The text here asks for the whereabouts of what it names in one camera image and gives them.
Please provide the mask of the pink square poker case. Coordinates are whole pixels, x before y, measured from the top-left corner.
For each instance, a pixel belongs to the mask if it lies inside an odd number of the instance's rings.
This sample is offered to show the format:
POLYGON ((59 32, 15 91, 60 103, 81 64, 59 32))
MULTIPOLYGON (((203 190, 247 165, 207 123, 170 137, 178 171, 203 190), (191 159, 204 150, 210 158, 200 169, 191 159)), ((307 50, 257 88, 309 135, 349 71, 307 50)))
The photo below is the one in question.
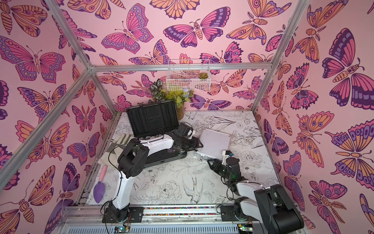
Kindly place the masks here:
POLYGON ((211 129, 204 129, 199 137, 203 147, 198 148, 194 155, 203 160, 220 160, 224 158, 224 152, 230 148, 229 134, 211 129))

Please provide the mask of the dark grey poker case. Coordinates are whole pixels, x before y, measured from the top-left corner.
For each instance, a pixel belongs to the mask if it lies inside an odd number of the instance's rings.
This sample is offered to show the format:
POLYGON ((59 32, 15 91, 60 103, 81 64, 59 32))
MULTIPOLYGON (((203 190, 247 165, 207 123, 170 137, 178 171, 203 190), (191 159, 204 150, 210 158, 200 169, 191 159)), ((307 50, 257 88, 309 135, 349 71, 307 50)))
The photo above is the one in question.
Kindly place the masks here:
MULTIPOLYGON (((130 107, 127 109, 127 115, 135 138, 164 135, 159 140, 141 141, 144 145, 148 142, 155 143, 162 140, 170 142, 173 140, 170 132, 180 124, 176 104, 171 100, 130 107)), ((162 150, 156 150, 154 147, 150 148, 150 155, 146 160, 145 168, 184 159, 187 156, 187 151, 172 151, 172 146, 162 150)))

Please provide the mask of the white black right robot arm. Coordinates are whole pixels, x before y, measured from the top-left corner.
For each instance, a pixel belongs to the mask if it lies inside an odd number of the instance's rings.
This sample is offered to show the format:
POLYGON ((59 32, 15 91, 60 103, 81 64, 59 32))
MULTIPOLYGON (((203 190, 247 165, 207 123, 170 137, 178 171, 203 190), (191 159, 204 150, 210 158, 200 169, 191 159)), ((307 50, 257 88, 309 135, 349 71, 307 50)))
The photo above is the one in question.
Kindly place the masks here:
POLYGON ((232 205, 219 205, 219 213, 223 219, 259 221, 262 230, 269 234, 290 234, 304 228, 304 220, 285 189, 279 185, 265 187, 252 182, 241 174, 239 159, 226 158, 207 161, 210 169, 221 177, 237 198, 232 205))

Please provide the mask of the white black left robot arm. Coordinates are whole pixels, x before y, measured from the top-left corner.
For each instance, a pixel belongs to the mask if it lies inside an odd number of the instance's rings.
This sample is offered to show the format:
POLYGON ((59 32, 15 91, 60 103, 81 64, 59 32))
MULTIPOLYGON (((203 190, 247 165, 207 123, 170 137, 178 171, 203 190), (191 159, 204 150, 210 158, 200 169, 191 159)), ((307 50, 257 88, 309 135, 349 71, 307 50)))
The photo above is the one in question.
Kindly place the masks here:
POLYGON ((120 179, 112 207, 119 211, 129 207, 132 185, 143 169, 179 159, 203 146, 200 139, 193 136, 193 129, 185 123, 153 139, 132 138, 117 158, 120 179))

